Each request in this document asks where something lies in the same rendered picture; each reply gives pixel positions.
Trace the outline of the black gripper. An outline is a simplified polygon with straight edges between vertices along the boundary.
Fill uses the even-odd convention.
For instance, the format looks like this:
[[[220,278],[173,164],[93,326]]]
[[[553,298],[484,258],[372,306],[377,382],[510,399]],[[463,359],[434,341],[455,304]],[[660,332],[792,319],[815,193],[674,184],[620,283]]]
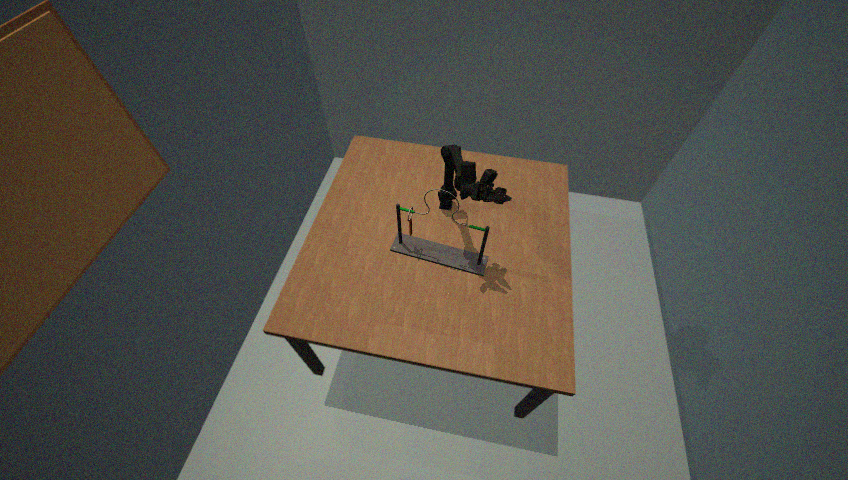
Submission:
[[[481,183],[472,184],[470,188],[470,196],[472,200],[483,200],[484,202],[494,202],[497,204],[503,204],[504,202],[511,201],[512,198],[506,195],[507,189],[497,187],[495,190],[493,190],[492,187],[493,186],[484,185]]]

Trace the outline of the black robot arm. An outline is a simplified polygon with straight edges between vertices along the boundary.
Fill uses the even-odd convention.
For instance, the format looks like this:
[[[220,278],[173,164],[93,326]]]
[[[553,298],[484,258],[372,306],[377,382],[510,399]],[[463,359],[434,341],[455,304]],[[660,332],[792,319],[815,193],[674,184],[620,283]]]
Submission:
[[[470,188],[472,184],[476,182],[476,162],[463,161],[461,155],[461,146],[455,145],[446,145],[442,146],[441,156],[445,162],[445,173],[444,173],[444,185],[441,187],[442,190],[448,191],[457,197],[457,191],[460,191],[461,199],[465,199],[470,196]],[[454,180],[454,170],[455,170],[455,180]],[[494,187],[494,180],[496,179],[498,173],[493,169],[486,169],[480,179],[480,182],[484,185],[489,185]],[[454,186],[453,186],[454,180]],[[440,201],[439,209],[450,210],[452,208],[452,200],[455,198],[445,192],[438,192],[438,197]],[[471,197],[471,196],[470,196]]]

